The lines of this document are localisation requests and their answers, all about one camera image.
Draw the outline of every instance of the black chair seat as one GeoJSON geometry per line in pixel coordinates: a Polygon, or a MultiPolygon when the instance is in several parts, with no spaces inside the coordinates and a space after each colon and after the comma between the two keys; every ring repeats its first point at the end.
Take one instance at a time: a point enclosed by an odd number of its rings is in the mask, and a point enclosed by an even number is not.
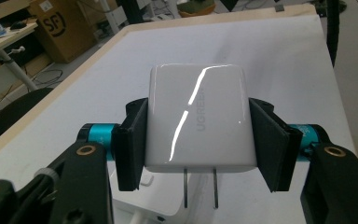
{"type": "Polygon", "coordinates": [[[47,96],[53,89],[44,88],[28,92],[13,101],[0,111],[0,135],[30,111],[37,103],[47,96]]]}

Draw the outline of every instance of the white table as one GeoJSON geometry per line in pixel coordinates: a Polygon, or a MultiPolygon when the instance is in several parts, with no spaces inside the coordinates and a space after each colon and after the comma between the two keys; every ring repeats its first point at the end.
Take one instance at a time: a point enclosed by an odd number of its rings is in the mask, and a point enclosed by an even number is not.
{"type": "Polygon", "coordinates": [[[35,22],[28,23],[26,27],[20,30],[10,31],[9,29],[7,29],[7,33],[4,35],[4,37],[0,37],[0,58],[4,60],[4,63],[13,72],[14,76],[20,79],[32,91],[37,90],[36,85],[21,70],[21,68],[16,64],[16,62],[14,62],[10,58],[10,56],[8,56],[8,54],[4,51],[4,48],[29,35],[34,31],[34,28],[36,27],[37,24],[35,22]]]}
{"type": "MultiPolygon", "coordinates": [[[[160,63],[238,64],[251,97],[274,104],[288,123],[322,125],[334,143],[354,150],[319,17],[302,5],[124,28],[0,137],[0,178],[20,188],[84,123],[121,122],[125,104],[148,95],[150,69],[160,63]],[[248,21],[277,17],[289,18],[248,21]]],[[[290,191],[272,194],[257,169],[218,175],[219,209],[205,190],[189,223],[304,223],[307,171],[298,163],[290,191]]],[[[213,187],[211,178],[204,182],[213,187]]]]}

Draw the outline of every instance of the computer mouse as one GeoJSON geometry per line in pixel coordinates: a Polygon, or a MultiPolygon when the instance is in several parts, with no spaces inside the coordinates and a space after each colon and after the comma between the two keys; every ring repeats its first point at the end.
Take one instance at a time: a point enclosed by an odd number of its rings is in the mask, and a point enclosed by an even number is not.
{"type": "Polygon", "coordinates": [[[27,26],[27,24],[25,24],[25,22],[16,21],[10,26],[10,30],[20,30],[21,28],[24,28],[25,26],[27,26]]]}

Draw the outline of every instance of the brass screw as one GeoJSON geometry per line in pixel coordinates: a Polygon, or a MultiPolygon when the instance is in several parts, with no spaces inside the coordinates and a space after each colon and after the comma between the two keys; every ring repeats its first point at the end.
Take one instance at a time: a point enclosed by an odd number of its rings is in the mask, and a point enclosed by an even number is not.
{"type": "Polygon", "coordinates": [[[325,147],[324,151],[335,157],[345,157],[347,155],[347,153],[337,147],[325,147]]]}
{"type": "Polygon", "coordinates": [[[88,156],[92,154],[97,148],[95,146],[83,146],[76,151],[76,154],[79,156],[88,156]]]}

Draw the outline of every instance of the plug prong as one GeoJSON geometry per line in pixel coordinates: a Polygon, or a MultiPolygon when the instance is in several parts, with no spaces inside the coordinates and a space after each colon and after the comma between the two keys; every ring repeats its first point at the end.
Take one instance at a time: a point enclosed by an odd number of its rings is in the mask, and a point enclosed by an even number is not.
{"type": "Polygon", "coordinates": [[[213,187],[214,187],[214,209],[219,208],[219,198],[217,195],[217,176],[216,169],[213,169],[213,187]]]}
{"type": "Polygon", "coordinates": [[[187,208],[187,169],[184,170],[183,180],[185,184],[185,208],[187,208]]]}

